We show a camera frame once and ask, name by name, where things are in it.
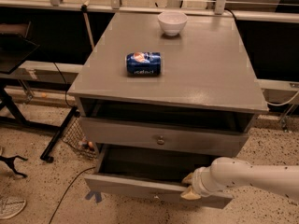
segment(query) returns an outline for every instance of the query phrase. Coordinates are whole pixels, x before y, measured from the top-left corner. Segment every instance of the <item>drawer knob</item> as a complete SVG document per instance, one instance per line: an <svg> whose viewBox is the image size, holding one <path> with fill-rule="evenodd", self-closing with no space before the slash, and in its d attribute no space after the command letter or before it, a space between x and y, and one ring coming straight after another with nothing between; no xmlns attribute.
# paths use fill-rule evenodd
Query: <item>drawer knob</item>
<svg viewBox="0 0 299 224"><path fill-rule="evenodd" d="M157 144L159 146L162 146L163 144L165 144L165 141L164 141L164 138L162 136L160 136L158 139L157 139Z"/></svg>

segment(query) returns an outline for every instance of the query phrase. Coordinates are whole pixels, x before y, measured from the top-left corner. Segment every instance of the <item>drawer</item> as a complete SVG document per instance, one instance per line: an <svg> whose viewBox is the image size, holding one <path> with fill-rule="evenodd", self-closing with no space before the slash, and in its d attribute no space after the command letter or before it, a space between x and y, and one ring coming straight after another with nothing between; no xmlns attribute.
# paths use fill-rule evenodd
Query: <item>drawer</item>
<svg viewBox="0 0 299 224"><path fill-rule="evenodd" d="M208 155L104 145L94 175L85 175L85 180L96 192L223 208L232 200L230 194L196 201L180 198L187 188L180 180L194 168L208 166L212 161Z"/></svg>
<svg viewBox="0 0 299 224"><path fill-rule="evenodd" d="M248 140L246 133L210 131L130 122L80 118L86 137L95 143L147 147L233 157Z"/></svg>

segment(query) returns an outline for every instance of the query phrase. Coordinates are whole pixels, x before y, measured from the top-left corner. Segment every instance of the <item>white bowl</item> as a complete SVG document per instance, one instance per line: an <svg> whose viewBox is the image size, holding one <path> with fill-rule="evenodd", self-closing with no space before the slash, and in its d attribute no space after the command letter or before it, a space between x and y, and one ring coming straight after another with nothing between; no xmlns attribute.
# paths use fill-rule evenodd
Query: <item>white bowl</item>
<svg viewBox="0 0 299 224"><path fill-rule="evenodd" d="M188 17L182 12L165 11L158 15L161 29L167 35L177 35L186 25Z"/></svg>

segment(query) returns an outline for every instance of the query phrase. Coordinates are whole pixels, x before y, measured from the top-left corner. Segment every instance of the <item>blue can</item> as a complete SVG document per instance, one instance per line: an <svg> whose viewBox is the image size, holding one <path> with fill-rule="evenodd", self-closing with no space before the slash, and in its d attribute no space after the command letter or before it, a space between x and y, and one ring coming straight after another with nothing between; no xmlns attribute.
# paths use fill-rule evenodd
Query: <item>blue can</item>
<svg viewBox="0 0 299 224"><path fill-rule="evenodd" d="M127 71L131 75L159 75L161 72L160 52L135 52L126 57Z"/></svg>

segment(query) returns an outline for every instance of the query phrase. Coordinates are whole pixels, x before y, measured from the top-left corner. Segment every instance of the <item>speckled floor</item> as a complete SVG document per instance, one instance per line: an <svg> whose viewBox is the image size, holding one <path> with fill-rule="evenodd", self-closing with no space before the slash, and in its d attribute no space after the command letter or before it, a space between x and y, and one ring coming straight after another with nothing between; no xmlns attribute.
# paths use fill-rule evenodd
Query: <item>speckled floor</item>
<svg viewBox="0 0 299 224"><path fill-rule="evenodd" d="M23 114L31 120L59 124L68 112L61 103L55 105L19 104ZM238 157L253 164L299 165L299 119L289 119L291 133L284 133L278 117L262 116L249 131L250 138ZM172 203L133 199L103 194L103 201L86 200L89 189L80 175L64 196L52 221L51 217L64 192L83 170L93 167L95 160L77 155L72 148L59 141L51 155L54 163L39 159L51 137L39 132L25 132L0 126L0 144L4 156L15 154L28 158L16 161L26 179L15 176L0 163L0 195L17 195L27 200L25 209L1 223L299 223L299 204L256 188L232 189L235 198L223 209L193 208Z"/></svg>

